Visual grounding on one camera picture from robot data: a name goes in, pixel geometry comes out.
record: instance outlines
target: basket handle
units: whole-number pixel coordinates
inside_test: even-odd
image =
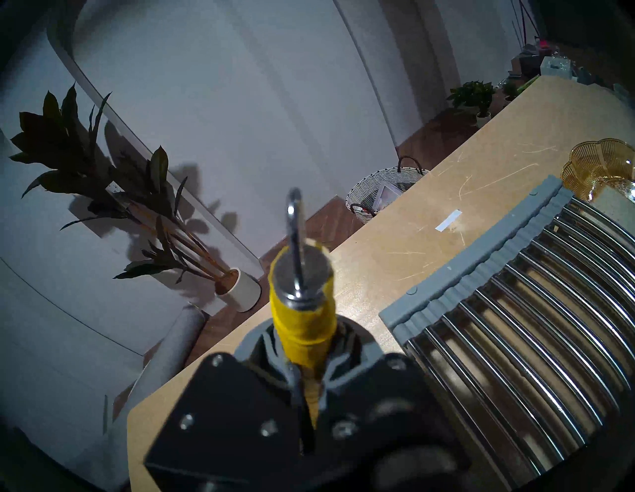
[[[414,157],[411,157],[411,156],[401,156],[399,158],[399,162],[397,163],[397,172],[398,173],[401,172],[401,161],[403,161],[403,159],[412,159],[415,162],[415,164],[417,165],[417,167],[418,167],[419,174],[421,174],[422,176],[424,175],[424,171],[421,168],[421,164],[419,164],[419,161],[416,160]]]
[[[359,207],[361,208],[364,212],[367,212],[371,215],[371,217],[376,216],[377,214],[375,212],[373,212],[371,209],[364,207],[363,205],[359,204],[359,203],[351,203],[351,206],[349,206],[349,208],[351,209],[351,212],[355,213],[355,211],[353,210],[353,207]]]

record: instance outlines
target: white paper strip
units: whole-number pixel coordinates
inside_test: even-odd
[[[448,218],[446,220],[444,220],[437,227],[435,227],[435,229],[441,232],[443,229],[449,226],[452,222],[454,222],[457,219],[457,217],[461,215],[461,213],[462,212],[460,210],[455,210],[450,215],[448,215]]]

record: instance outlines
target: small potted plant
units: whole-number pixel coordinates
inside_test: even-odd
[[[22,194],[42,187],[54,193],[81,195],[90,199],[93,214],[66,227],[98,218],[127,219],[144,228],[157,241],[142,249],[146,260],[130,263],[116,279],[153,275],[164,270],[180,270],[177,284],[187,272],[214,282],[216,294],[240,312],[252,308],[260,298],[260,285],[238,269],[217,261],[205,245],[187,230],[178,205],[187,177],[175,194],[166,181],[168,156],[159,147],[142,169],[129,156],[121,155],[117,166],[97,164],[97,132],[106,96],[93,125],[90,114],[88,142],[79,137],[75,87],[58,106],[50,92],[44,98],[43,114],[20,113],[22,132],[11,141],[21,152],[11,156],[16,162],[41,163],[50,170],[37,177]]]
[[[518,87],[511,80],[507,80],[503,84],[503,94],[505,95],[505,103],[509,104],[518,97]]]
[[[452,101],[455,108],[461,105],[478,108],[476,113],[476,126],[478,128],[482,128],[491,119],[488,109],[491,98],[496,92],[491,82],[486,84],[480,81],[466,82],[461,87],[451,89],[450,92],[448,101]]]

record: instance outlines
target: amber glass bowl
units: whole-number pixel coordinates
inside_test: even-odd
[[[562,169],[566,188],[580,200],[591,201],[597,191],[610,181],[635,179],[635,149],[615,138],[576,145]]]

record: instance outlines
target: white plant pot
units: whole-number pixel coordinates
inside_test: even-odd
[[[466,112],[468,114],[473,114],[475,116],[479,112],[478,106],[466,106],[466,105],[462,104],[461,106],[458,107],[458,109],[460,109],[461,111]]]
[[[478,115],[476,116],[476,126],[478,128],[482,128],[485,123],[487,123],[491,119],[491,113],[487,113],[487,116],[480,118]]]
[[[262,289],[249,275],[240,269],[235,270],[238,271],[238,280],[229,292],[218,294],[218,297],[238,312],[249,311],[260,299]]]

